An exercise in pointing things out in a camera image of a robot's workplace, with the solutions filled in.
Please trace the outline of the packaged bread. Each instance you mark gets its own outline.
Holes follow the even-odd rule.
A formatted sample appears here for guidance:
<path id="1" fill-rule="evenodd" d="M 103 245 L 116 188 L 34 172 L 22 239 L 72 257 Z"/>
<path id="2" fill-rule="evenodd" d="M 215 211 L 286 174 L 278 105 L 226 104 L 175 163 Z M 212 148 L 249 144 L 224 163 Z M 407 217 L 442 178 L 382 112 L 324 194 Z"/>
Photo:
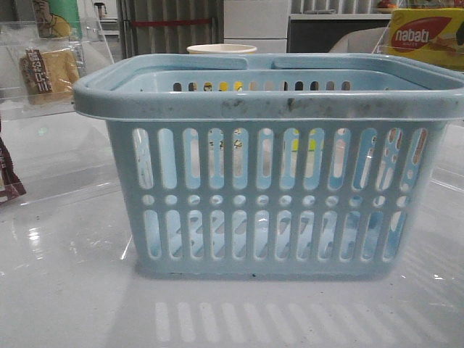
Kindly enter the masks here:
<path id="1" fill-rule="evenodd" d="M 68 102 L 73 97 L 73 84 L 79 79 L 79 72 L 70 49 L 26 49 L 19 67 L 30 104 Z"/>

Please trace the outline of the light blue plastic basket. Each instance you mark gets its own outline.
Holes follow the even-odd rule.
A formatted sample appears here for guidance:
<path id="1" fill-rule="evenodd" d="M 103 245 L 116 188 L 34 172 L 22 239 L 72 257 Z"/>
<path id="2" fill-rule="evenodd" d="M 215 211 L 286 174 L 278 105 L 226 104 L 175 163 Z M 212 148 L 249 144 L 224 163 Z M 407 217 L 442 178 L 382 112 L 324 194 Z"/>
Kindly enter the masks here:
<path id="1" fill-rule="evenodd" d="M 146 54 L 73 94 L 156 274 L 386 275 L 463 116 L 462 73 L 381 54 Z"/>

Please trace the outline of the yellow popcorn paper cup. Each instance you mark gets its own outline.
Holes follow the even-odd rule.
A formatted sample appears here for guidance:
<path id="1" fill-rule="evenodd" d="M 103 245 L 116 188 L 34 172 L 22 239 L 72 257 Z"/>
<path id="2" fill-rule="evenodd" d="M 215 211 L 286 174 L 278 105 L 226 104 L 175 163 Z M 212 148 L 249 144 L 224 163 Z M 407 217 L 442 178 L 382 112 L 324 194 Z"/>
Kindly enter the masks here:
<path id="1" fill-rule="evenodd" d="M 189 46 L 187 52 L 189 54 L 254 54 L 257 48 L 243 44 L 215 43 Z"/>

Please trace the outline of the white refrigerator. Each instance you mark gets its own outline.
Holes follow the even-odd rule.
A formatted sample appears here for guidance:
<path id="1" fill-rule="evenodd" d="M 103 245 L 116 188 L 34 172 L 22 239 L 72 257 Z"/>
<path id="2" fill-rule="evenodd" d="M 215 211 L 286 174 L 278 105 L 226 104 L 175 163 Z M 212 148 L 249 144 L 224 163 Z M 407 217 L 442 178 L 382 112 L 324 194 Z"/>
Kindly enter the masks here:
<path id="1" fill-rule="evenodd" d="M 290 1 L 225 1 L 224 42 L 255 46 L 259 53 L 285 53 L 290 13 Z"/>

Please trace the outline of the dark kitchen counter cabinet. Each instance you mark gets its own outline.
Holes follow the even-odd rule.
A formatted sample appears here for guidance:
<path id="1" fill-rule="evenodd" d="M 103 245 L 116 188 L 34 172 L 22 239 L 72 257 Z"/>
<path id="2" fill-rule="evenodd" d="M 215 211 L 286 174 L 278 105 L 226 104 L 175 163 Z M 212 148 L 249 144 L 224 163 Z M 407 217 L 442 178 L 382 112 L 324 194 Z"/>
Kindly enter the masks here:
<path id="1" fill-rule="evenodd" d="M 383 28 L 389 14 L 291 14 L 288 53 L 326 53 L 346 34 Z"/>

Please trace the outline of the clear acrylic display shelf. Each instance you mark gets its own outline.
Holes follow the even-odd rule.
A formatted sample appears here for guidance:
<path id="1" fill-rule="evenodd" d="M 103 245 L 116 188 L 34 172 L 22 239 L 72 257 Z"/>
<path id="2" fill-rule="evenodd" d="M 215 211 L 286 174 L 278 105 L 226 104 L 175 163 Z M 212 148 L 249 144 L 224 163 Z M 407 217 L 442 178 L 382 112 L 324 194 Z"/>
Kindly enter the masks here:
<path id="1" fill-rule="evenodd" d="M 71 117 L 73 86 L 112 64 L 101 23 L 1 23 L 1 205 L 33 193 L 85 141 Z"/>

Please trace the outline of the red snack packet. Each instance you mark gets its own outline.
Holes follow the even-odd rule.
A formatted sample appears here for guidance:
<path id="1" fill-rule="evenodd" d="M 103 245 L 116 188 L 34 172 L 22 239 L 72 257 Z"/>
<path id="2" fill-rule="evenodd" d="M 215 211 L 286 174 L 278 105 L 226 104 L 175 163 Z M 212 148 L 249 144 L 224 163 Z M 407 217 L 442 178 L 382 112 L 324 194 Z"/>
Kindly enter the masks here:
<path id="1" fill-rule="evenodd" d="M 25 187 L 14 172 L 10 153 L 1 141 L 1 204 L 25 194 Z"/>

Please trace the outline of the green cartoon drink bottle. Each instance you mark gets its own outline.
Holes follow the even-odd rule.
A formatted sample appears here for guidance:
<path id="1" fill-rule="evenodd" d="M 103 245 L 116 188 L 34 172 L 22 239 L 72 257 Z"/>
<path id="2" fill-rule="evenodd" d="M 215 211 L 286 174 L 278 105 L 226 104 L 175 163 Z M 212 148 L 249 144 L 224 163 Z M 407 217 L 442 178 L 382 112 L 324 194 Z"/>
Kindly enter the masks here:
<path id="1" fill-rule="evenodd" d="M 76 0 L 33 0 L 32 6 L 40 38 L 82 38 Z"/>

